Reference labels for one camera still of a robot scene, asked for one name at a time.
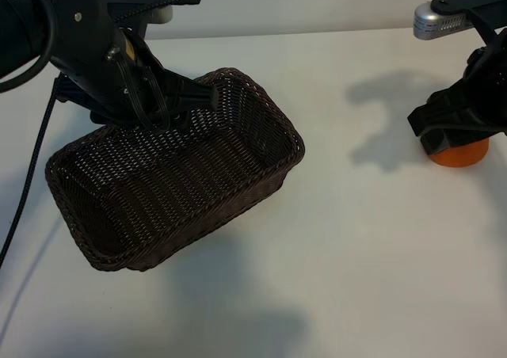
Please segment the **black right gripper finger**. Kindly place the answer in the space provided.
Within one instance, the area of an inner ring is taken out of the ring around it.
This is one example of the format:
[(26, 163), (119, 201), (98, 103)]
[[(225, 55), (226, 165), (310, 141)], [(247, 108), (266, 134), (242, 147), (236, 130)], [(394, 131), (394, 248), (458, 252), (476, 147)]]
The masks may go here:
[(434, 93), (426, 104), (413, 110), (407, 119), (416, 136), (434, 130), (465, 130), (475, 124), (465, 92), (454, 86)]
[(491, 137), (491, 131), (463, 125), (420, 126), (420, 142), (426, 154), (466, 146)]

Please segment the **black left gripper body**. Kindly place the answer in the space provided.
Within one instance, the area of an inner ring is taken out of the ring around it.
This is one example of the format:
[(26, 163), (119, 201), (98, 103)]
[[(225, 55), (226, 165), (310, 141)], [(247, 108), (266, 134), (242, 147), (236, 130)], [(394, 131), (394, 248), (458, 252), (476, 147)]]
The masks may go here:
[(106, 0), (51, 3), (59, 21), (51, 63), (99, 103), (104, 124), (168, 130), (164, 68), (143, 38), (113, 21)]

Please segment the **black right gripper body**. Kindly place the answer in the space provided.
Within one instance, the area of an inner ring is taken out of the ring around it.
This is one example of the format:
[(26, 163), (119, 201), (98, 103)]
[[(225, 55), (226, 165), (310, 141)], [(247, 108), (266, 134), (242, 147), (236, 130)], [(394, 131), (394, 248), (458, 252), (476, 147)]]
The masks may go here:
[(459, 83), (459, 128), (506, 130), (506, 31), (468, 64)]

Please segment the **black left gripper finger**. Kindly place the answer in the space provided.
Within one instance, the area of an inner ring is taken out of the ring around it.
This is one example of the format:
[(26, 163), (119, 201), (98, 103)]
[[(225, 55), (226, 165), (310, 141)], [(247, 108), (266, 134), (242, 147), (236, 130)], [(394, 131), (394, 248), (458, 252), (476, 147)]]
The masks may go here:
[(101, 106), (88, 93), (64, 74), (60, 74), (56, 81), (56, 99), (58, 101), (62, 103), (69, 101), (87, 109), (90, 111), (90, 120), (94, 124), (104, 124), (104, 117), (99, 113)]
[(214, 86), (199, 83), (170, 70), (164, 70), (160, 88), (166, 99), (170, 115), (196, 109), (217, 109), (219, 93)]

